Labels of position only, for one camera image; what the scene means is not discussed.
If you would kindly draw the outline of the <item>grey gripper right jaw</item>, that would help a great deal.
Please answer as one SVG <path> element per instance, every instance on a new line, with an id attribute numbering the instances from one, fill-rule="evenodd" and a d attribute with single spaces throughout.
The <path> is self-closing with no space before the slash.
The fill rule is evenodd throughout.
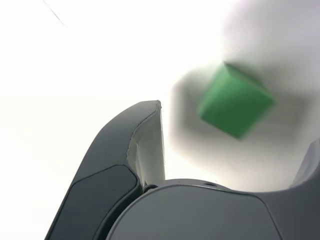
<path id="1" fill-rule="evenodd" d="M 317 240 L 320 142 L 308 148 L 285 190 L 242 192 L 170 181 L 135 200 L 109 240 Z"/>

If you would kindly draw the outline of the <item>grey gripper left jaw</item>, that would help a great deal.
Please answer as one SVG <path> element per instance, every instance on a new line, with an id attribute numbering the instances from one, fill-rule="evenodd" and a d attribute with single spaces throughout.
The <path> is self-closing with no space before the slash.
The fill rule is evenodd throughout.
<path id="1" fill-rule="evenodd" d="M 48 230 L 48 240 L 104 240 L 146 186 L 165 179 L 161 102 L 119 113 L 88 148 Z"/>

